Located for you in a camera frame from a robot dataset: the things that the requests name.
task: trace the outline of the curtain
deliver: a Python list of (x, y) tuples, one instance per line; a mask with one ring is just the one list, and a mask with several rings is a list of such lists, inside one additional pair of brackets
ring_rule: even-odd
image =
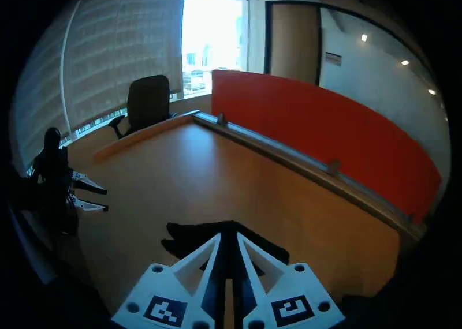
[(11, 116), (20, 158), (27, 168), (43, 147), (49, 127), (68, 132), (59, 89), (61, 48), (72, 8), (46, 29), (19, 78)]
[(164, 74), (182, 89), (184, 0), (82, 0), (64, 57), (71, 130), (123, 106), (130, 83)]
[(47, 128), (65, 136), (118, 109), (133, 80), (164, 74), (171, 93), (181, 92), (183, 4), (80, 0), (58, 16), (31, 54), (14, 99), (25, 167), (42, 149)]

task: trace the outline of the chair backrest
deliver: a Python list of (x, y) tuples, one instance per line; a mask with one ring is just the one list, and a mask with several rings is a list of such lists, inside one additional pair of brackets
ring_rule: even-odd
[(170, 84), (164, 75), (135, 80), (127, 100), (128, 121), (133, 130), (157, 124), (169, 116)]

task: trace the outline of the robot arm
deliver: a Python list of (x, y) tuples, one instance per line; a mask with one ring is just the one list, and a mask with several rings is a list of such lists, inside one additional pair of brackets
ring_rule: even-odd
[(76, 171), (72, 172), (72, 181), (75, 188), (84, 189), (90, 192), (94, 192), (100, 195), (106, 195), (107, 190), (102, 188), (96, 182), (91, 181), (88, 176)]
[[(207, 259), (190, 293), (185, 281)], [(223, 328), (224, 266), (230, 259), (236, 328), (330, 328), (344, 319), (306, 263), (288, 266), (240, 233), (218, 233), (171, 267), (152, 264), (113, 321), (125, 328)], [(266, 274), (266, 289), (254, 264)]]

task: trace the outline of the window frame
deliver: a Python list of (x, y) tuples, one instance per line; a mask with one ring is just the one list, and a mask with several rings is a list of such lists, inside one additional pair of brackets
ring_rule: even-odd
[[(249, 68), (249, 24), (250, 24), (250, 3), (252, 0), (237, 0), (242, 2), (242, 45), (241, 45), (241, 70), (247, 72)], [(210, 93), (198, 92), (196, 94), (189, 94), (187, 97), (184, 95), (184, 85), (182, 86), (181, 92), (173, 94), (170, 98), (170, 102), (176, 102), (178, 100), (197, 98), (202, 96), (210, 95)]]

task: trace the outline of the office chair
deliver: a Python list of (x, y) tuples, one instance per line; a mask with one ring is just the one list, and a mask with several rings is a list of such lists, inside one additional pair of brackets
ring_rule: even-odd
[(117, 125), (124, 116), (109, 122), (118, 138), (121, 139), (137, 130), (158, 124), (174, 117), (177, 113), (169, 112), (170, 84), (164, 75), (141, 78), (131, 83), (127, 98), (127, 115), (129, 130), (122, 135)]

